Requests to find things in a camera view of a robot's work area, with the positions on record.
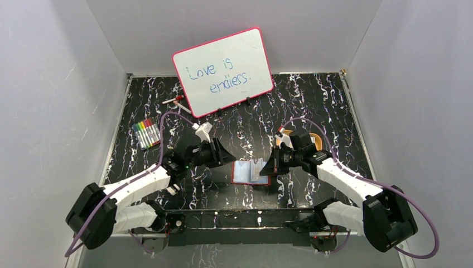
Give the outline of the red card holder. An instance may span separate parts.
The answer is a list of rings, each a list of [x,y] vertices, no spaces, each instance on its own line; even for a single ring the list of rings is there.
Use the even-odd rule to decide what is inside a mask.
[[[253,184],[250,182],[250,161],[238,160],[233,163],[231,183],[243,185],[270,185],[271,180],[268,176],[267,184]]]

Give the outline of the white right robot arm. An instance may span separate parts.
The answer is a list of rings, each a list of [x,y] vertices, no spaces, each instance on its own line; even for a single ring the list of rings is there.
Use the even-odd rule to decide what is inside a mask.
[[[354,202],[347,205],[331,198],[316,205],[308,217],[321,231],[342,226],[367,238],[378,251],[386,252],[418,232],[408,202],[401,190],[366,183],[349,175],[332,153],[319,150],[308,132],[276,135],[270,157],[260,175],[286,175],[291,168],[330,184]]]

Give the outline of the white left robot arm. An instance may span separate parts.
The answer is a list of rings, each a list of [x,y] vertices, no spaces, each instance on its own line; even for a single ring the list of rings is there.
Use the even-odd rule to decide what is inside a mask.
[[[165,210],[155,201],[142,202],[142,198],[162,190],[176,195],[190,169],[212,169],[235,160],[218,138],[212,138],[184,150],[162,152],[157,163],[127,179],[104,186],[87,185],[66,216],[66,224],[74,232],[66,255],[81,246],[95,249],[111,235],[136,228],[161,232],[167,225]]]

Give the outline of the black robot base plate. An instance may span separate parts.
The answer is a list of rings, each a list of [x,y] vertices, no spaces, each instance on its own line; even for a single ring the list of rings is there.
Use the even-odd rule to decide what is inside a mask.
[[[158,216],[158,228],[132,229],[142,238],[163,238],[166,246],[204,244],[287,244],[333,250],[345,227],[323,223],[312,208],[245,210],[167,210]]]

